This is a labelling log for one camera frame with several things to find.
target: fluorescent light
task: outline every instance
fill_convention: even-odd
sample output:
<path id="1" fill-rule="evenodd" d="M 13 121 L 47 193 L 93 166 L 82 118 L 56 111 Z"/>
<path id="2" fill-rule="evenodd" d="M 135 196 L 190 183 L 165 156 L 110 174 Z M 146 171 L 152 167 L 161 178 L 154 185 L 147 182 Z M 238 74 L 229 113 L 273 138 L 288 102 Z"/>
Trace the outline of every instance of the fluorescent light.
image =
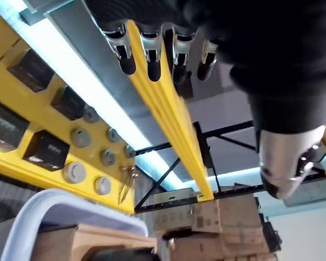
<path id="1" fill-rule="evenodd" d="M 135 150 L 152 146 L 48 19 L 33 26 L 25 24 L 20 19 L 19 12 L 26 7 L 22 0 L 0 0 L 0 15 L 87 104 L 97 110 L 104 121 L 117 130 L 128 144 Z M 157 152 L 141 156 L 137 163 L 143 170 L 150 169 L 147 174 L 154 179 L 160 178 L 169 168 Z M 173 171 L 162 185 L 167 190 L 182 188 L 181 180 Z"/>

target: white wall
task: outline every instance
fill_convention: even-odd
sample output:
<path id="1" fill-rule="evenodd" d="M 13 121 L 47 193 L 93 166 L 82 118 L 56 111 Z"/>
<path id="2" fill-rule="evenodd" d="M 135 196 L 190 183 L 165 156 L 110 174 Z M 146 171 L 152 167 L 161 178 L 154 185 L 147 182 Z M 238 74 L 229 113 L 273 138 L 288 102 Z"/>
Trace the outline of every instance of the white wall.
<path id="1" fill-rule="evenodd" d="M 326 208 L 274 216 L 283 240 L 279 261 L 326 261 Z"/>

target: black metal truss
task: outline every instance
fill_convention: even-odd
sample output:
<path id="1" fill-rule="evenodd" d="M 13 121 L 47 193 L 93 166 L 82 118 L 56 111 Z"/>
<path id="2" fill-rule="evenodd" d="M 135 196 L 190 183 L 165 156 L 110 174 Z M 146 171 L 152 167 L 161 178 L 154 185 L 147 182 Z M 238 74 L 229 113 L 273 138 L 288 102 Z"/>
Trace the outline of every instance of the black metal truss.
<path id="1" fill-rule="evenodd" d="M 222 136 L 223 134 L 240 131 L 242 129 L 246 129 L 246 128 L 250 128 L 250 127 L 253 127 L 253 123 L 252 123 L 252 121 L 247 121 L 247 122 L 243 122 L 240 124 L 236 124 L 236 125 L 232 125 L 232 126 L 228 126 L 228 127 L 224 127 L 224 128 L 211 130 L 209 132 L 202 133 L 202 136 L 204 139 L 210 138 L 210 137 L 217 137 L 219 139 L 228 141 L 233 144 L 237 144 L 239 146 L 245 147 L 247 149 L 250 149 L 250 150 L 253 150 L 256 152 L 256 148 L 252 145 L 245 144 L 244 142 L 240 142 L 240 141 Z M 138 155 L 141 155 L 141 154 L 144 154 L 147 152 L 159 151 L 159 150 L 163 150 L 165 148 L 170 148 L 170 147 L 172 147 L 171 144 L 169 142 L 167 142 L 167 143 L 163 143 L 163 144 L 160 144 L 157 146 L 152 146 L 152 147 L 138 150 L 138 151 L 136 151 L 136 155 L 138 156 Z M 172 164 L 172 166 L 170 166 L 170 168 L 166 171 L 166 173 L 157 182 L 154 182 L 154 185 L 150 189 L 150 191 L 148 193 L 146 193 L 146 195 L 142 198 L 142 200 L 135 207 L 135 212 L 137 214 L 144 213 L 144 212 L 151 212 L 151 211 L 155 211 L 155 210 L 159 210 L 159 209 L 174 208 L 174 207 L 178 207 L 178 206 L 184 206 L 184 205 L 198 203 L 197 197 L 190 197 L 190 198 L 184 198 L 181 200 L 153 204 L 153 205 L 144 206 L 144 207 L 142 206 L 145 203 L 145 201 L 150 197 L 150 195 L 152 195 L 152 193 L 160 186 L 160 184 L 169 175 L 169 173 L 178 165 L 179 162 L 180 162 L 180 159 L 178 158 Z M 246 194 L 253 194 L 256 192 L 262 192 L 262 191 L 266 190 L 265 187 L 261 184 L 261 185 L 256 185 L 256 186 L 247 186 L 244 188 L 238 188 L 238 189 L 234 189 L 234 190 L 221 191 L 221 187 L 218 182 L 217 173 L 215 170 L 214 163 L 212 162 L 212 158 L 211 158 L 211 165 L 212 165 L 212 170 L 214 172 L 214 176 L 216 179 L 216 184 L 218 187 L 218 192 L 214 193 L 214 199 L 216 199 L 216 200 L 219 200 L 222 198 L 228 198 L 228 197 L 236 197 L 236 196 L 241 196 L 241 195 L 246 195 Z M 315 181 L 320 181 L 320 180 L 326 179 L 324 170 L 319 169 L 317 167 L 313 167 L 312 170 L 316 171 L 317 174 L 308 175 L 305 178 L 305 180 L 303 181 L 303 183 L 315 182 Z"/>
<path id="2" fill-rule="evenodd" d="M 318 174 L 308 175 L 305 178 L 305 180 L 303 181 L 303 184 L 315 182 L 315 181 L 321 181 L 324 179 L 326 179 L 325 173 L 320 172 Z M 253 193 L 262 192 L 265 190 L 266 189 L 263 185 L 256 185 L 256 186 L 244 187 L 244 188 L 239 188 L 239 189 L 234 189 L 234 190 L 221 191 L 221 192 L 214 193 L 214 199 L 220 200 L 222 198 L 253 194 Z M 169 201 L 169 202 L 165 202 L 165 203 L 153 204 L 153 205 L 149 205 L 149 206 L 135 208 L 135 212 L 136 213 L 145 213 L 145 212 L 151 212 L 151 211 L 155 211 L 155 210 L 159 210 L 159 209 L 174 208 L 174 207 L 195 204 L 195 203 L 198 203 L 197 197 L 190 197 L 190 198 L 184 198 L 182 200 L 174 200 L 174 201 Z"/>
<path id="3" fill-rule="evenodd" d="M 180 162 L 180 158 L 177 158 L 177 160 L 173 163 L 173 165 L 171 165 L 169 167 L 169 169 L 163 174 L 163 176 L 160 177 L 160 179 L 153 184 L 152 188 L 148 191 L 148 193 L 146 193 L 146 195 L 144 195 L 144 197 L 141 199 L 141 201 L 136 205 L 135 209 L 139 209 L 145 203 L 145 201 L 160 186 L 160 184 L 169 175 L 169 173 L 173 171 L 173 169 L 179 164 L 179 162 Z"/>

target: black electrical box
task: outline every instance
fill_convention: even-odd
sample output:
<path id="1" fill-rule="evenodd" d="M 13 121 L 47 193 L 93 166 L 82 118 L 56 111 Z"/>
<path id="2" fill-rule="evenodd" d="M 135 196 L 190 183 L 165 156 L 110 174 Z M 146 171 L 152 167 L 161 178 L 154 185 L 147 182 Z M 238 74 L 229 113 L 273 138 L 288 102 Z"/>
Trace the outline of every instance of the black electrical box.
<path id="1" fill-rule="evenodd" d="M 0 151 L 18 148 L 29 121 L 0 104 Z"/>
<path id="2" fill-rule="evenodd" d="M 46 130 L 36 132 L 24 159 L 46 170 L 56 171 L 64 168 L 69 145 Z"/>
<path id="3" fill-rule="evenodd" d="M 20 62 L 7 69 L 33 92 L 47 89 L 54 71 L 32 49 Z"/>
<path id="4" fill-rule="evenodd" d="M 52 106 L 69 120 L 77 120 L 83 116 L 85 102 L 70 86 L 59 90 L 52 102 Z"/>

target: gray ceiling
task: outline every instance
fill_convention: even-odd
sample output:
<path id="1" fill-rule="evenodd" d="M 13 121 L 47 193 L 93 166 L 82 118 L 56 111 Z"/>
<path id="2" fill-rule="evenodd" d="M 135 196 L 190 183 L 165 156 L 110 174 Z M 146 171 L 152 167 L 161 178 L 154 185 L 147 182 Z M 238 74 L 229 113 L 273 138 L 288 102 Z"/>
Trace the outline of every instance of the gray ceiling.
<path id="1" fill-rule="evenodd" d="M 155 145 L 167 142 L 130 80 L 122 73 L 115 55 L 94 26 L 81 1 L 73 1 L 51 12 L 50 19 L 150 142 Z M 192 121 L 199 121 L 202 131 L 206 132 L 250 120 L 250 108 L 245 95 L 233 87 L 228 77 L 230 66 L 217 63 L 207 81 L 201 82 L 197 79 L 196 69 L 202 44 L 203 35 L 198 32 L 188 66 L 193 72 L 191 83 L 194 97 L 187 101 Z M 255 144 L 252 129 L 231 133 L 228 136 Z M 251 150 L 217 138 L 209 139 L 208 142 L 218 174 L 258 166 L 258 155 Z M 159 154 L 168 165 L 177 158 L 172 148 L 160 151 Z M 191 180 L 182 164 L 174 171 L 182 181 Z"/>

